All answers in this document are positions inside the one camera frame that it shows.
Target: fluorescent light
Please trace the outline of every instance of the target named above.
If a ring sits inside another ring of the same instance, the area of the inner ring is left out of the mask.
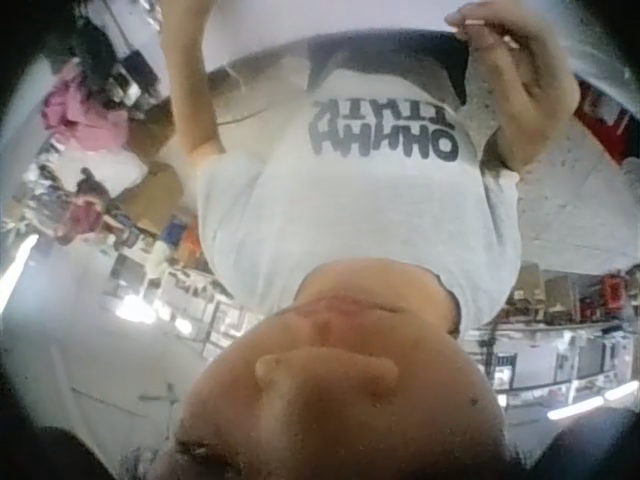
[[[127,295],[124,297],[118,310],[116,310],[116,315],[129,322],[146,323],[149,325],[155,322],[157,318],[153,308],[137,295]]]
[[[193,331],[193,325],[191,325],[191,322],[184,318],[178,318],[176,320],[176,328],[180,330],[180,333],[183,335],[189,335]]]
[[[588,412],[589,410],[601,407],[602,405],[604,405],[604,398],[593,397],[589,400],[585,400],[584,402],[578,402],[574,403],[573,405],[569,405],[568,407],[552,410],[547,413],[547,417],[549,417],[550,420],[560,420],[562,418],[567,418],[573,415]]]
[[[158,316],[160,319],[168,322],[171,320],[171,307],[169,307],[166,303],[161,302],[160,300],[156,300],[153,302],[153,309],[158,312]]]
[[[7,306],[9,297],[13,293],[13,289],[16,288],[20,275],[24,270],[24,265],[27,263],[31,249],[38,241],[38,235],[30,235],[18,248],[16,258],[13,260],[5,274],[0,278],[0,313],[4,311],[4,307]]]
[[[625,383],[617,388],[609,390],[604,394],[604,398],[609,401],[618,400],[619,398],[624,397],[625,395],[629,395],[630,393],[635,392],[640,386],[640,382],[634,380],[633,382]]]

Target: black lettering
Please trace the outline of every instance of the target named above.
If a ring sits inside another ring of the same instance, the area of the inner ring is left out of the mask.
[[[402,117],[403,120],[411,122],[424,122],[427,120],[427,117],[421,113],[421,105],[418,100],[408,100],[407,103],[409,103],[409,115]]]
[[[338,122],[330,120],[327,130],[320,131],[317,123],[309,124],[309,138],[313,153],[321,155],[323,145],[328,142],[334,152],[339,152],[344,158],[351,154],[351,147],[358,145],[358,153],[361,157],[371,154],[371,125],[362,123],[360,131],[355,132],[353,125],[345,125],[344,133],[340,134]]]
[[[326,102],[313,102],[313,106],[318,108],[313,120],[311,120],[315,124],[320,123],[327,116],[329,120],[337,120],[340,117],[340,104],[335,99]]]
[[[433,103],[429,103],[429,105],[431,105],[436,111],[433,117],[429,117],[429,122],[431,122],[437,127],[444,127],[449,130],[456,129],[456,126],[453,123],[451,123],[449,120],[447,120],[447,111],[442,106],[435,105]]]
[[[431,142],[427,125],[420,125],[420,132],[417,134],[411,131],[410,125],[402,125],[400,131],[402,132],[402,149],[405,157],[411,158],[413,156],[413,146],[418,145],[418,152],[422,159],[429,158]]]
[[[436,157],[444,162],[458,160],[460,147],[458,139],[448,130],[436,128],[431,132],[431,146]]]
[[[349,103],[349,113],[342,116],[344,120],[366,120],[362,114],[362,98],[349,98],[346,100]]]
[[[384,133],[384,123],[376,123],[376,127],[373,133],[373,145],[372,148],[375,151],[382,148],[382,144],[387,142],[387,148],[389,150],[396,151],[400,146],[400,127],[398,125],[391,125],[389,133]]]
[[[385,111],[391,113],[391,117],[396,122],[402,118],[402,112],[400,111],[400,106],[398,105],[397,100],[389,99],[384,103],[379,100],[369,100],[369,105],[371,106],[376,122],[384,121]]]

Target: t-shirt print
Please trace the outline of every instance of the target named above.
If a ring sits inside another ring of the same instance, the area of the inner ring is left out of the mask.
[[[460,156],[456,126],[441,105],[409,99],[329,99],[313,103],[309,141],[316,156],[327,150],[347,158],[380,150],[412,158],[455,162]]]

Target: pink cloth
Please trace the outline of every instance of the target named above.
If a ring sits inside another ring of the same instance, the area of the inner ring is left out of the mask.
[[[44,127],[63,144],[71,140],[89,152],[121,147],[129,137],[126,110],[106,110],[88,98],[82,71],[69,63],[42,106]]]

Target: neck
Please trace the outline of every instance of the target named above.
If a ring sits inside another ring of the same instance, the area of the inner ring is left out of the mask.
[[[383,259],[325,264],[307,276],[294,305],[338,294],[398,307],[447,332],[457,330],[453,296],[434,274],[414,265]]]

